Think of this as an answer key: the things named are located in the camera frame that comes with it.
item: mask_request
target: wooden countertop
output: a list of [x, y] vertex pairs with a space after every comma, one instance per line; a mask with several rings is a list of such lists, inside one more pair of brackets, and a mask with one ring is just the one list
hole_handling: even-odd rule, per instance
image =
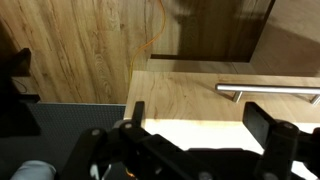
[[148, 120], [240, 122], [245, 102], [254, 101], [276, 119], [320, 122], [320, 105], [309, 102], [312, 95], [244, 93], [234, 103], [233, 92], [215, 91], [216, 83], [320, 87], [319, 78], [135, 71], [125, 119], [130, 119], [136, 101], [145, 101]]

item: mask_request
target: metal handle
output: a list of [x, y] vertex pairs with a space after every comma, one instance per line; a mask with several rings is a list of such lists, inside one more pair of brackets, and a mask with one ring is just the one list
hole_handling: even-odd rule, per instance
[[249, 85], [249, 84], [223, 84], [217, 83], [218, 91], [234, 91], [234, 102], [239, 102], [243, 92], [256, 93], [286, 93], [286, 94], [315, 94], [310, 101], [313, 105], [320, 102], [320, 87], [302, 87], [302, 86], [266, 86], [266, 85]]

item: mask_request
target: white object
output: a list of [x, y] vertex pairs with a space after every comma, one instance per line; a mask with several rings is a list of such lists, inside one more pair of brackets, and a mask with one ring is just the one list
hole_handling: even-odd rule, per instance
[[54, 180], [56, 169], [43, 161], [26, 161], [11, 180]]

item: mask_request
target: wire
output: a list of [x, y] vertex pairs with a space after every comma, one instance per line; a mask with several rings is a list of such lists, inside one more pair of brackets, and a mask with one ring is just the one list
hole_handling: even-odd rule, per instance
[[158, 3], [159, 3], [159, 6], [160, 6], [160, 9], [162, 11], [162, 26], [161, 26], [161, 30], [149, 42], [147, 42], [146, 44], [140, 46], [138, 48], [138, 50], [135, 52], [134, 56], [132, 57], [131, 62], [130, 62], [130, 70], [129, 70], [129, 85], [131, 83], [134, 61], [136, 60], [137, 56], [140, 54], [140, 52], [142, 50], [146, 49], [149, 45], [151, 45], [154, 41], [156, 41], [161, 36], [161, 34], [163, 33], [164, 28], [166, 26], [166, 12], [165, 12], [164, 6], [162, 4], [162, 0], [158, 0]]
[[24, 84], [22, 84], [20, 81], [18, 81], [16, 79], [12, 79], [12, 80], [15, 81], [16, 83], [20, 84], [24, 88], [24, 91], [20, 92], [20, 93], [27, 93], [28, 92], [27, 86], [25, 86]]
[[128, 170], [128, 168], [126, 168], [126, 172], [127, 172], [127, 175], [128, 175], [129, 177], [135, 178], [134, 174], [132, 174], [132, 173]]

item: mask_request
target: bolt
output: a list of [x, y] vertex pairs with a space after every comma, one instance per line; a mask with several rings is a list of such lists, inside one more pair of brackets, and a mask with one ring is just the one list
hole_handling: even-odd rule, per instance
[[290, 124], [290, 123], [284, 123], [284, 127], [289, 128], [289, 129], [292, 129], [292, 128], [293, 128], [293, 125]]
[[100, 130], [99, 129], [95, 129], [95, 130], [92, 131], [92, 136], [96, 136], [98, 134], [100, 134]]
[[210, 173], [203, 171], [199, 173], [199, 180], [213, 180], [213, 178]]
[[124, 125], [124, 127], [125, 127], [126, 129], [130, 129], [130, 128], [132, 128], [132, 124], [131, 124], [131, 123], [127, 123], [126, 125]]
[[266, 172], [263, 174], [263, 179], [264, 180], [278, 180], [278, 177], [273, 173]]
[[159, 168], [156, 169], [155, 174], [158, 175], [158, 174], [160, 174], [161, 171], [162, 171], [162, 168], [159, 167]]

